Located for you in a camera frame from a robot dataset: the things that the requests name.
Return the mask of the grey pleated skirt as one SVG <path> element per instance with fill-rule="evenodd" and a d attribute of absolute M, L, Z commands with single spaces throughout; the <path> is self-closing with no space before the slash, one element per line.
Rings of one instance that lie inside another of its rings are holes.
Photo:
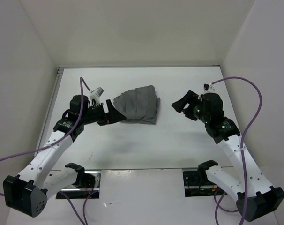
<path fill-rule="evenodd" d="M 160 98 L 153 85 L 125 91 L 113 100 L 114 107 L 123 114 L 127 124 L 155 125 L 158 117 Z"/>

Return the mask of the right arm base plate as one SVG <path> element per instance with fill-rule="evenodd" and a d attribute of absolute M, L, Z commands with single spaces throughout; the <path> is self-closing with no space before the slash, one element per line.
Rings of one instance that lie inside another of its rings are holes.
<path fill-rule="evenodd" d="M 201 181 L 196 169 L 183 169 L 185 197 L 213 196 L 219 186 L 210 181 Z"/>

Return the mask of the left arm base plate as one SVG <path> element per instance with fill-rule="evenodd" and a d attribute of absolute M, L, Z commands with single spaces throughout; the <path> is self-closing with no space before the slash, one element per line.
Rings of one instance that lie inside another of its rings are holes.
<path fill-rule="evenodd" d="M 86 176 L 88 177 L 81 185 L 74 186 L 68 185 L 60 192 L 56 194 L 56 199 L 65 199 L 65 194 L 69 199 L 86 199 L 91 194 L 89 199 L 99 199 L 100 195 L 100 170 L 86 170 Z"/>

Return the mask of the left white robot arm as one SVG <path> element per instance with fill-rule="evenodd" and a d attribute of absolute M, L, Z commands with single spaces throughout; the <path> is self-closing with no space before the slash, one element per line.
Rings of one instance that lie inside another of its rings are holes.
<path fill-rule="evenodd" d="M 7 176 L 3 181 L 4 198 L 8 207 L 30 217 L 37 217 L 45 208 L 49 198 L 63 188 L 73 185 L 94 187 L 95 178 L 85 173 L 85 168 L 67 163 L 56 175 L 50 171 L 62 154 L 84 131 L 84 126 L 97 123 L 100 126 L 121 122 L 126 117 L 117 111 L 111 101 L 106 101 L 108 112 L 102 103 L 90 105 L 87 96 L 73 96 L 62 118 L 55 124 L 45 150 L 39 151 L 34 159 L 16 176 Z"/>

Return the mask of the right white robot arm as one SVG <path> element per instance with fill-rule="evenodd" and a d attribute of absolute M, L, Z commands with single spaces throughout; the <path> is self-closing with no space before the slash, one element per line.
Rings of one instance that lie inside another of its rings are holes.
<path fill-rule="evenodd" d="M 202 184 L 218 185 L 236 203 L 245 221 L 251 222 L 275 211 L 284 199 L 281 187 L 275 187 L 262 173 L 233 120 L 224 116 L 223 101 L 214 92 L 198 95 L 192 91 L 172 103 L 175 111 L 200 120 L 208 135 L 226 154 L 239 179 L 227 174 L 214 160 L 199 164 L 197 178 Z"/>

